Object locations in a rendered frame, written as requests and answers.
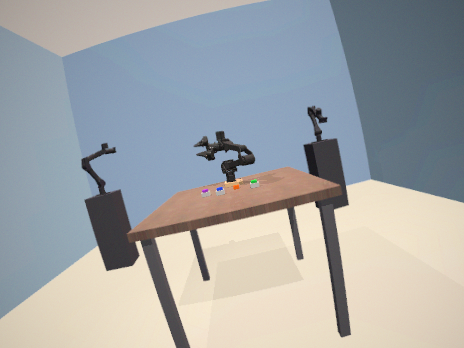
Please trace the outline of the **blue button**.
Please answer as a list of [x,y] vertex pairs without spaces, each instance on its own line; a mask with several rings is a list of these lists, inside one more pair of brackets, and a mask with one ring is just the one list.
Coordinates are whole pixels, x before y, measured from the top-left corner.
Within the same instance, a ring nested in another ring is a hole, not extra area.
[[225,194],[225,190],[222,187],[217,188],[216,196],[224,195],[224,194]]

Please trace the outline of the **green button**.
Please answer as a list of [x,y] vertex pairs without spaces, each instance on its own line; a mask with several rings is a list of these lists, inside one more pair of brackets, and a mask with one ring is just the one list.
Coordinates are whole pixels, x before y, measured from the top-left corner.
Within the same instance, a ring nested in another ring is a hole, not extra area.
[[256,187],[260,187],[259,182],[257,180],[252,180],[251,183],[250,183],[250,187],[251,187],[251,189],[256,188]]

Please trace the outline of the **purple button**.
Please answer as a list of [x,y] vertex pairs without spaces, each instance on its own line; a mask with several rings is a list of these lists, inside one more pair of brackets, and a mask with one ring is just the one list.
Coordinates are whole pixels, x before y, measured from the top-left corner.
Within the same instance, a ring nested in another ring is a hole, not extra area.
[[202,198],[210,196],[210,195],[211,195],[210,190],[209,191],[208,191],[208,189],[202,190],[202,193],[201,193]]

